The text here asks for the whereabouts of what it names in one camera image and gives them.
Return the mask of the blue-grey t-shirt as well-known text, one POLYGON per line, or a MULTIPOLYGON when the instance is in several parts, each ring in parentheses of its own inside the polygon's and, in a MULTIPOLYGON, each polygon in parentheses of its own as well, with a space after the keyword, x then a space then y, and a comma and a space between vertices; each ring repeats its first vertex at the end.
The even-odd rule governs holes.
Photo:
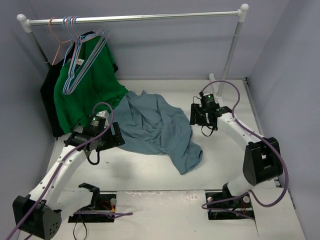
POLYGON ((129 91, 114 109, 124 144, 121 149, 145 155, 168 155, 183 175, 196 168, 202 148, 192 142, 193 130, 181 108, 160 94, 129 91))

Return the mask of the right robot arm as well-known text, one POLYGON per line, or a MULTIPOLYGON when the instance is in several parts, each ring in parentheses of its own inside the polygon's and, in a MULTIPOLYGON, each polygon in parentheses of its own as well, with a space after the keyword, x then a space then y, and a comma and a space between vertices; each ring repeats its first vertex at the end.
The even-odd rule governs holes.
POLYGON ((199 93, 200 103, 191 104, 190 124, 207 127, 212 132, 221 130, 231 137, 244 151, 244 160, 240 174, 222 187, 221 200, 227 206, 239 201, 240 195, 256 185, 269 181, 283 174, 283 165, 279 157, 270 149, 270 144, 277 152, 280 151, 278 141, 255 135, 248 126, 241 127, 236 122, 232 109, 220 106, 215 102, 212 93, 199 93))

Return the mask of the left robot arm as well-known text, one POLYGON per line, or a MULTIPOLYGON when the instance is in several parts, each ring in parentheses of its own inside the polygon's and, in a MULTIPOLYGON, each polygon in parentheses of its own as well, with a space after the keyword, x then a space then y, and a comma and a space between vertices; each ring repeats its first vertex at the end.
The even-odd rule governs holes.
POLYGON ((63 220, 81 208, 96 209, 100 204, 100 189, 82 182, 77 189, 66 191, 65 186, 77 168, 97 153, 124 145, 119 124, 93 116, 82 132, 73 132, 65 140, 58 159, 40 183, 26 196, 17 196, 12 208, 19 230, 43 240, 51 240, 63 220))

